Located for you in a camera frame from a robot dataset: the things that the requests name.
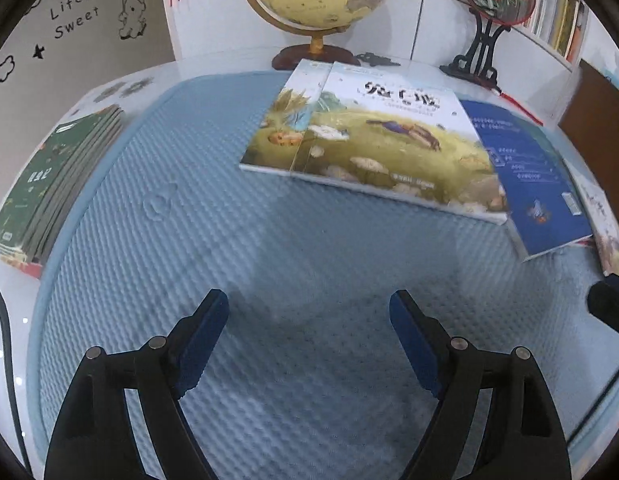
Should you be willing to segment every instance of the globe base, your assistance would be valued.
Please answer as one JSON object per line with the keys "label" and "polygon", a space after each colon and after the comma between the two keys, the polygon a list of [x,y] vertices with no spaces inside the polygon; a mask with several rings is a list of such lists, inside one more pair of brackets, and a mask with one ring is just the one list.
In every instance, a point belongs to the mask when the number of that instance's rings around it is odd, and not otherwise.
{"label": "globe base", "polygon": [[293,45],[283,48],[272,59],[272,68],[276,70],[294,70],[301,59],[311,59],[313,61],[323,61],[333,63],[339,61],[350,65],[360,66],[361,62],[356,59],[353,54],[339,46],[323,45],[321,52],[312,54],[309,51],[309,45]]}

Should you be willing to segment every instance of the black decorative stand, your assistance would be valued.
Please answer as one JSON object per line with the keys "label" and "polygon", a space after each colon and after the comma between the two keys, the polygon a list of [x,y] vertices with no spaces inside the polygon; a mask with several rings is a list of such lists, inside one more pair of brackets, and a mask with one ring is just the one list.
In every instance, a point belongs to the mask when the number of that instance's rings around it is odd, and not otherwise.
{"label": "black decorative stand", "polygon": [[[467,54],[464,56],[459,54],[450,64],[441,65],[441,70],[449,76],[477,83],[489,89],[498,89],[496,82],[498,71],[492,66],[494,46],[500,35],[503,32],[509,32],[512,27],[509,25],[500,25],[494,33],[491,34],[494,22],[493,20],[487,20],[487,25],[485,25],[485,31],[483,32],[483,17],[480,12],[474,7],[469,7],[469,12],[476,17],[476,36],[474,37],[474,41],[472,41]],[[476,67],[472,72],[471,67],[474,64],[474,57],[477,54],[478,46],[480,46],[480,52],[478,53]]]}

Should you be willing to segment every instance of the blue book on shelf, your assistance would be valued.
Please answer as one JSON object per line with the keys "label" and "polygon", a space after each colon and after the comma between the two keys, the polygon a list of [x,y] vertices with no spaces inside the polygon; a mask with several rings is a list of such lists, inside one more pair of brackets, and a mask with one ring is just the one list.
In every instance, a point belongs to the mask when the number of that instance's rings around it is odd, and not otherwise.
{"label": "blue book on shelf", "polygon": [[542,130],[504,108],[461,103],[505,188],[508,226],[523,259],[590,237],[567,170]]}

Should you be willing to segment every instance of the globe stand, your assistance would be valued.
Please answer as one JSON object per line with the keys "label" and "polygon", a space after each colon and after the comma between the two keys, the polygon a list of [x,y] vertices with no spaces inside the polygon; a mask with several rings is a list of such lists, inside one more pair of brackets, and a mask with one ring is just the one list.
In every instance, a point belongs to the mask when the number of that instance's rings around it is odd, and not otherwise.
{"label": "globe stand", "polygon": [[361,62],[353,54],[339,46],[323,44],[321,36],[313,37],[311,43],[293,45],[283,48],[273,59],[272,68],[275,70],[294,70],[301,59],[333,63],[339,61],[359,66]]}
{"label": "globe stand", "polygon": [[[480,86],[489,89],[497,89],[498,71],[492,66],[492,62],[494,60],[494,48],[496,47],[496,40],[500,37],[500,35],[503,32],[509,32],[512,27],[509,25],[500,25],[494,33],[491,34],[494,22],[493,20],[487,20],[485,31],[483,32],[483,18],[481,14],[474,9],[474,7],[469,7],[469,12],[476,17],[477,30],[474,41],[472,41],[469,50],[464,56],[456,56],[454,61],[448,65],[441,65],[440,69],[451,77],[480,84]],[[476,66],[472,72],[471,68],[474,64],[474,57],[477,54],[479,46],[480,52],[478,52]]]}

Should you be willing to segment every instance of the blue table mat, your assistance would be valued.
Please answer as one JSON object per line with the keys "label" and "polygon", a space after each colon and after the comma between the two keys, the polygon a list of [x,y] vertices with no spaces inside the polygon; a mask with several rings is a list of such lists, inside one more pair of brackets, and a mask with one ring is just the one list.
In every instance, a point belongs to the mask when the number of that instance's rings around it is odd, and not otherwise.
{"label": "blue table mat", "polygon": [[[574,344],[597,323],[585,308],[601,277],[595,253],[564,248],[520,263],[503,226],[241,171],[287,78],[181,83],[122,134],[86,184],[33,317],[27,394],[41,458],[85,350],[139,348],[210,288],[228,294],[230,318],[181,405],[221,479],[400,477],[435,399],[389,323],[399,288],[478,348],[531,349],[571,431],[603,387]],[[619,342],[596,343],[609,345],[613,370]],[[471,469],[488,400],[459,474]],[[162,478],[132,397],[129,411],[147,472]]]}

